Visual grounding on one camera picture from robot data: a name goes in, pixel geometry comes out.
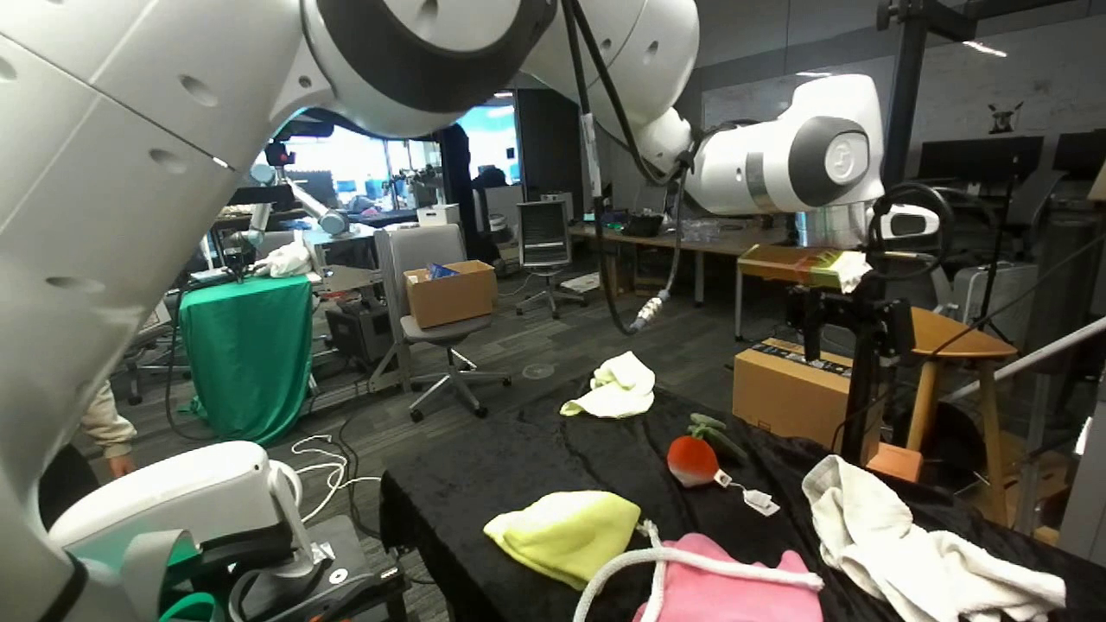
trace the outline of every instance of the stool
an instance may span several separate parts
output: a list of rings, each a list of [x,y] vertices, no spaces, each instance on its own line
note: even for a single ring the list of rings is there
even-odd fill
[[[1017,347],[988,332],[977,332],[972,326],[952,321],[944,315],[914,308],[914,356],[923,360],[921,389],[914,395],[914,413],[911,413],[911,435],[905,450],[923,450],[926,432],[935,425],[938,407],[938,376],[944,365],[974,365],[977,370],[977,425],[986,441],[986,496],[982,511],[991,520],[1003,520],[1006,514],[1006,495],[1003,495],[1003,425],[998,425],[998,396],[997,396],[997,372],[991,365],[998,360],[1017,356]]]

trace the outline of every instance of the desk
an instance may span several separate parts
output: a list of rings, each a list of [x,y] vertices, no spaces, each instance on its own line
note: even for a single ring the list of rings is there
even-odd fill
[[[777,238],[782,231],[762,231],[762,229],[719,229],[708,243],[685,243],[681,250],[694,255],[694,303],[704,299],[704,255],[733,255],[740,258],[747,250],[770,243],[770,235]],[[594,243],[594,224],[575,224],[570,238],[589,238]],[[673,250],[673,235],[615,235],[604,231],[601,235],[610,245],[639,245],[639,250]]]
[[[486,535],[486,520],[525,506],[549,491],[580,487],[604,487],[638,500],[664,535],[687,529],[708,532],[740,559],[774,564],[782,549],[799,549],[828,579],[828,617],[896,617],[889,604],[870,602],[845,573],[828,570],[817,551],[821,543],[808,503],[799,491],[801,473],[821,460],[817,452],[799,452],[725,413],[733,438],[759,456],[759,461],[737,468],[737,475],[774,491],[786,503],[786,511],[768,520],[751,514],[737,491],[681,491],[664,468],[668,438],[687,425],[687,402],[668,396],[647,418],[634,420],[559,418],[557,405],[559,396],[549,395],[532,407],[498,411],[444,452],[383,473],[383,543],[418,546],[458,617],[570,617],[578,589],[507,559]],[[982,524],[931,491],[911,487],[904,496],[926,529],[944,524],[1013,564],[1064,578],[1068,607],[1074,607],[1071,617],[1106,615],[1101,596],[1106,593],[1104,566]],[[651,570],[626,570],[604,586],[594,617],[626,622],[647,593]]]

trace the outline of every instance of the red object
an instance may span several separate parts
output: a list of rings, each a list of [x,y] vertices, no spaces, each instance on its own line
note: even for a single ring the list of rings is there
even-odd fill
[[[698,435],[677,435],[668,447],[668,473],[673,473],[685,487],[716,485],[719,468],[719,452]]]

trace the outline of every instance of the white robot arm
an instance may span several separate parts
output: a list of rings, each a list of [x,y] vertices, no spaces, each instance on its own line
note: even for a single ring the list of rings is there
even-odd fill
[[[693,153],[693,127],[672,103],[698,51],[694,0],[580,0],[580,10],[642,157],[672,172]],[[119,573],[85,573],[62,546],[81,524],[56,539],[41,529],[37,475],[295,109],[332,107],[368,130],[408,139],[449,123],[519,73],[575,95],[566,57],[554,0],[6,0],[0,607],[10,617],[142,617]],[[615,127],[592,69],[585,84],[594,116]],[[693,197],[716,213],[870,200],[881,153],[874,92],[852,84],[832,91],[832,103],[822,95],[812,91],[777,123],[704,141]],[[251,456],[241,450],[229,461],[257,465]],[[208,503],[206,491],[225,485],[280,503],[269,473],[189,485],[196,496],[179,503]]]

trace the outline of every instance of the green cloth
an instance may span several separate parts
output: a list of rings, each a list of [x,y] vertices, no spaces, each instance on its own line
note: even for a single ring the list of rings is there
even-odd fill
[[[221,438],[278,438],[303,407],[312,372],[312,283],[234,278],[179,299],[196,413]]]

